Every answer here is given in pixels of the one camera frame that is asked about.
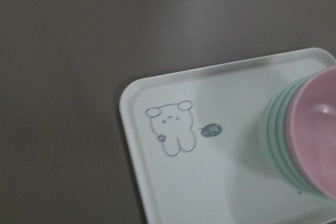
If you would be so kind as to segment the top green bowl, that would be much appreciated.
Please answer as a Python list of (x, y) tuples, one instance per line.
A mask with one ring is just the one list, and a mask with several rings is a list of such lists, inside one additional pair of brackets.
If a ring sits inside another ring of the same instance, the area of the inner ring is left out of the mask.
[(295, 92), (309, 78), (310, 76), (306, 76), (286, 85), (269, 100), (260, 116), (257, 140), (266, 162), (282, 180), (310, 197), (335, 203), (304, 178), (294, 164), (285, 140), (287, 106)]

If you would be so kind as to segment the small pink bowl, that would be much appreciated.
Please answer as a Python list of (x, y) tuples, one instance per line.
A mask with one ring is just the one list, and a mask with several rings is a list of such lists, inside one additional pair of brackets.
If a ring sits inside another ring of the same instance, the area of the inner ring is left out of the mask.
[(335, 67), (312, 75), (295, 92), (285, 132), (296, 168), (316, 190), (335, 200)]

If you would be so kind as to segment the cream rabbit tray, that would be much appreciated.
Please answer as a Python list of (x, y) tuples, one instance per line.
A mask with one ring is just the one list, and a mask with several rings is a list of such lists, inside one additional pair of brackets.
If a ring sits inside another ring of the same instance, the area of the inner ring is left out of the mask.
[(335, 203), (265, 162), (257, 124), (286, 85), (335, 65), (320, 48), (143, 78), (119, 108), (148, 223), (328, 223)]

